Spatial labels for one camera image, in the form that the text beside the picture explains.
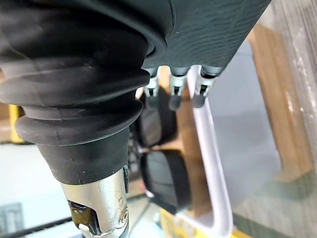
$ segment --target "white surface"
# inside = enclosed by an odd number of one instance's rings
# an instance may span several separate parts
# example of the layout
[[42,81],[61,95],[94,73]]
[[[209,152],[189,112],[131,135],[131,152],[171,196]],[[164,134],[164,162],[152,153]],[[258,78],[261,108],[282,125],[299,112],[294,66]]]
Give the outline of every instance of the white surface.
[[[70,216],[58,181],[35,145],[0,145],[0,206],[21,203],[24,228]],[[79,234],[73,223],[28,235],[67,238]]]

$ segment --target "black pad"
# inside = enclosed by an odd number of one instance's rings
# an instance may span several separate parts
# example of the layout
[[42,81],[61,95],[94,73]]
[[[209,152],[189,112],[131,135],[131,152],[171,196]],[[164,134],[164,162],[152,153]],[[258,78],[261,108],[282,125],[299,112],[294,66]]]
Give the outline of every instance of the black pad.
[[158,90],[158,106],[151,107],[143,94],[140,100],[144,104],[144,108],[137,120],[137,132],[141,145],[151,147],[161,145],[171,140],[177,130],[176,113],[169,109],[170,96],[159,88]]
[[178,151],[155,151],[143,156],[141,170],[147,190],[154,194],[153,203],[171,214],[189,208],[189,181]]

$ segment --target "gray floor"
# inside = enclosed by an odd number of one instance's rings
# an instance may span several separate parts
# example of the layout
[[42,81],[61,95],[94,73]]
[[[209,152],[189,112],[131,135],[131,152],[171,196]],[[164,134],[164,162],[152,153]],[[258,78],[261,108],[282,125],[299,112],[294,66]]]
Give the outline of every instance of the gray floor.
[[[260,22],[283,35],[317,165],[317,0],[273,0]],[[255,238],[316,238],[316,171],[271,182],[234,213],[235,225]]]

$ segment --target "robotic arm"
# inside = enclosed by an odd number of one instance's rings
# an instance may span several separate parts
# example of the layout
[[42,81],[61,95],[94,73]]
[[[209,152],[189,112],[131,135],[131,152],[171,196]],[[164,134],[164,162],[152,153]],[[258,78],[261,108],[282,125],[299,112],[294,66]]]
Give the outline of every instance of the robotic arm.
[[38,145],[87,238],[128,237],[129,125],[155,99],[157,68],[202,66],[195,107],[270,0],[2,0],[0,101],[23,107],[16,129]]

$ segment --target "silver metal connector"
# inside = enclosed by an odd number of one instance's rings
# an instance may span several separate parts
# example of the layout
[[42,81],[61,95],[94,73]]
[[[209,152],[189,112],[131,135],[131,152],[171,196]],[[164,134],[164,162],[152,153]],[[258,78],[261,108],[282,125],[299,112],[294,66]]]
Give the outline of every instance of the silver metal connector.
[[123,238],[121,235],[129,223],[125,177],[122,168],[89,184],[61,183],[73,222],[86,238]]
[[160,72],[160,67],[159,68],[149,68],[146,69],[151,77],[150,77],[150,82],[147,86],[144,88],[145,95],[149,97],[157,97],[159,93],[159,72]]

